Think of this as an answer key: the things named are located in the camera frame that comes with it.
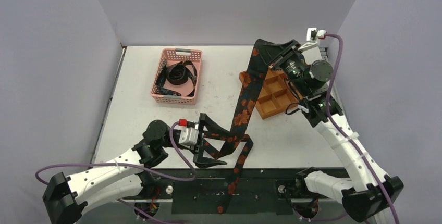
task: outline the wooden tray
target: wooden tray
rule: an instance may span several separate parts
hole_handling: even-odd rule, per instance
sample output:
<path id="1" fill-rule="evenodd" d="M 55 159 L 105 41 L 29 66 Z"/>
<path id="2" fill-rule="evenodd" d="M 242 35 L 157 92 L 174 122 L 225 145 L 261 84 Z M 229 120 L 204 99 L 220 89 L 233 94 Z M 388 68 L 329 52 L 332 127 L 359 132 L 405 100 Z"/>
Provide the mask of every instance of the wooden tray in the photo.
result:
<path id="1" fill-rule="evenodd" d="M 239 73 L 241 82 L 244 81 L 244 74 L 245 71 Z M 290 103 L 298 102 L 287 88 L 284 81 L 286 77 L 282 71 L 272 71 L 270 69 L 267 71 L 263 88 L 255 105 L 262 119 L 282 113 Z"/>

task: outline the bolt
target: bolt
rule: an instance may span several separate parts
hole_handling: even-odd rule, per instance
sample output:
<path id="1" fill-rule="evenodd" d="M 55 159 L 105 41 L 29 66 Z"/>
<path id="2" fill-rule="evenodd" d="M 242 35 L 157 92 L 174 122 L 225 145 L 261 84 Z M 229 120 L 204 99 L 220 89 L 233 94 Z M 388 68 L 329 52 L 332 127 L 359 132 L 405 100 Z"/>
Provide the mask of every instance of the bolt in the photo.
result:
<path id="1" fill-rule="evenodd" d="M 167 186 L 167 188 L 166 188 L 167 194 L 172 194 L 173 191 L 174 191 L 174 188 L 172 186 Z"/>
<path id="2" fill-rule="evenodd" d="M 284 194 L 284 190 L 285 189 L 286 189 L 286 186 L 281 185 L 281 186 L 278 187 L 278 192 L 281 193 L 281 194 Z"/>

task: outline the tabletop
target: tabletop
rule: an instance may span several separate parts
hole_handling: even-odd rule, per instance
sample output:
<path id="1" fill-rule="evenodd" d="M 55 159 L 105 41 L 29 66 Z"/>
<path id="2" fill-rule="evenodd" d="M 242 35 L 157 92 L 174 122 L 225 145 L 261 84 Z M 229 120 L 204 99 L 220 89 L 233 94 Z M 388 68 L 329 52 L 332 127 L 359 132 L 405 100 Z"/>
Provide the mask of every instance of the tabletop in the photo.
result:
<path id="1" fill-rule="evenodd" d="M 164 48 L 199 49 L 203 52 L 196 105 L 157 103 L 150 95 L 161 52 Z M 198 121 L 206 113 L 229 129 L 241 89 L 239 73 L 247 68 L 253 46 L 129 46 L 121 62 L 112 101 L 103 123 L 94 162 L 111 160 L 142 139 L 148 124 L 160 119 L 172 125 L 179 119 Z M 307 63 L 322 59 L 320 50 L 304 52 Z M 342 167 L 325 139 L 297 112 L 262 120 L 255 109 L 247 128 L 254 146 L 244 168 Z M 222 141 L 209 140 L 220 149 Z M 242 146 L 220 160 L 233 168 Z M 156 168 L 187 168 L 173 148 Z M 182 151 L 187 159 L 193 155 Z"/>

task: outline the wall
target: wall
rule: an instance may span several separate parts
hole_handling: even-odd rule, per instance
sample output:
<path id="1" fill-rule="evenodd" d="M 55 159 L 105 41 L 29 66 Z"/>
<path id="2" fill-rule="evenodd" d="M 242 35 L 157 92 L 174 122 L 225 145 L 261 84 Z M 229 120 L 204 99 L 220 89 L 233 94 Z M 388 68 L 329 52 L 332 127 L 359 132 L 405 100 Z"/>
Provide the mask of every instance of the wall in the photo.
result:
<path id="1" fill-rule="evenodd" d="M 90 161 L 121 47 L 98 0 L 0 7 L 0 222 L 47 224 L 33 174 Z"/>
<path id="2" fill-rule="evenodd" d="M 339 30 L 338 91 L 367 150 L 405 184 L 402 223 L 442 222 L 440 15 L 440 0 L 356 0 Z"/>
<path id="3" fill-rule="evenodd" d="M 99 0 L 123 45 L 251 45 L 337 31 L 354 0 Z"/>

